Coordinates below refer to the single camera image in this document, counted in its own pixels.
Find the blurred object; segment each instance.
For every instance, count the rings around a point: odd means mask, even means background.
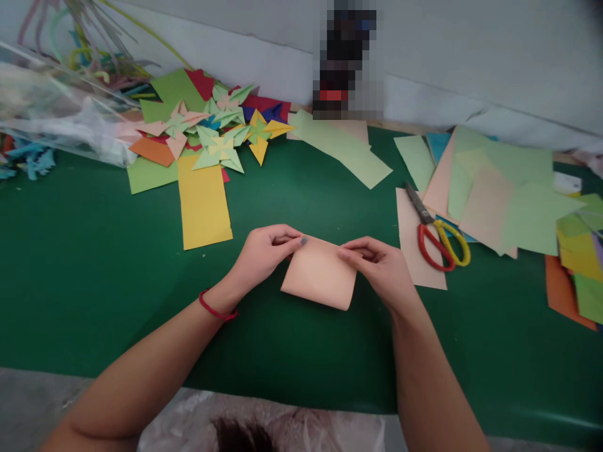
[[[135,155],[117,140],[122,113],[138,104],[89,74],[0,42],[0,131],[49,148],[126,167]]]

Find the yellow paper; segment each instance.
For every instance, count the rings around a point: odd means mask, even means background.
[[[574,273],[603,283],[603,270],[590,234],[566,237],[557,229],[561,264]]]
[[[220,165],[196,169],[198,156],[178,159],[184,249],[232,239],[231,218]]]

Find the red bracelet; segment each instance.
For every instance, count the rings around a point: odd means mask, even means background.
[[[230,321],[233,320],[234,318],[237,318],[237,316],[239,315],[239,311],[235,308],[234,313],[233,314],[229,314],[227,316],[224,316],[222,314],[220,314],[218,311],[212,309],[209,307],[209,305],[205,302],[205,300],[203,299],[203,294],[205,292],[207,292],[209,289],[204,290],[203,292],[201,292],[199,294],[199,303],[201,303],[201,306],[203,306],[205,309],[207,309],[211,314],[213,314],[214,316],[218,317],[218,319],[222,319],[224,321]]]

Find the orange paper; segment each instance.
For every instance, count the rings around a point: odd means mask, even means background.
[[[593,331],[597,325],[578,314],[578,304],[572,280],[561,266],[558,257],[545,255],[546,298],[548,307]]]
[[[130,146],[130,151],[166,167],[175,160],[168,146],[145,137]]]
[[[347,311],[356,270],[337,255],[338,250],[337,245],[308,237],[308,242],[293,253],[281,290]]]
[[[454,142],[456,129],[450,137],[448,146],[444,149],[442,158],[435,168],[432,179],[429,181],[423,204],[439,216],[448,219],[448,193],[450,192],[450,172],[452,170],[452,159],[454,158]]]
[[[429,287],[433,289],[448,290],[446,285],[446,275],[444,272],[433,268],[419,249],[418,226],[421,223],[415,206],[402,188],[396,189],[396,202],[398,204],[398,228],[400,235],[400,249],[404,253],[404,258],[410,271],[410,277],[415,286]],[[435,237],[438,232],[435,226],[429,225],[429,230]],[[439,265],[443,264],[442,254],[429,240],[425,240],[427,252],[432,259]]]

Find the light green paper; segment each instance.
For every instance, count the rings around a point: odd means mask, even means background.
[[[557,256],[556,221],[584,205],[554,191],[552,185],[528,182],[517,188],[507,210],[503,249],[519,247]]]
[[[603,284],[581,274],[574,274],[578,312],[597,323],[603,323]]]
[[[339,160],[369,189],[392,172],[371,152],[370,145],[325,121],[314,121],[312,115],[304,110],[294,115],[289,123],[296,127],[291,132],[294,136]]]
[[[195,152],[192,149],[184,149],[180,156],[188,155],[195,155]],[[178,180],[177,161],[172,162],[166,168],[144,157],[138,157],[133,164],[128,166],[127,171],[130,180],[130,191],[133,195]]]
[[[515,187],[527,182],[553,186],[553,151],[551,149],[521,148],[492,141],[488,137],[462,126],[455,128],[454,140],[448,214],[456,220],[462,219],[474,179],[468,175],[466,168],[458,161],[459,156],[463,153],[481,150],[488,161]]]
[[[579,196],[576,198],[585,202],[586,205],[578,212],[592,212],[597,215],[577,215],[573,213],[561,218],[557,222],[557,227],[566,237],[575,237],[576,235],[589,234],[592,231],[603,229],[603,200],[596,193]]]
[[[232,138],[234,140],[234,145],[240,146],[243,144],[243,141],[245,141],[245,137],[247,136],[247,133],[249,133],[250,128],[251,126],[245,126],[238,129],[231,129],[222,135],[222,137],[224,137],[226,141]]]
[[[155,88],[161,100],[168,105],[176,105],[180,100],[184,100],[188,111],[203,112],[207,103],[203,100],[184,69],[178,69],[163,77],[154,78],[151,85]]]
[[[176,101],[173,104],[163,102],[153,102],[152,100],[140,99],[140,108],[143,110],[143,119],[145,123],[151,124],[157,121],[169,121],[170,115],[176,107]]]
[[[420,135],[394,138],[398,152],[402,156],[418,191],[427,190],[435,171],[435,163],[429,149]]]

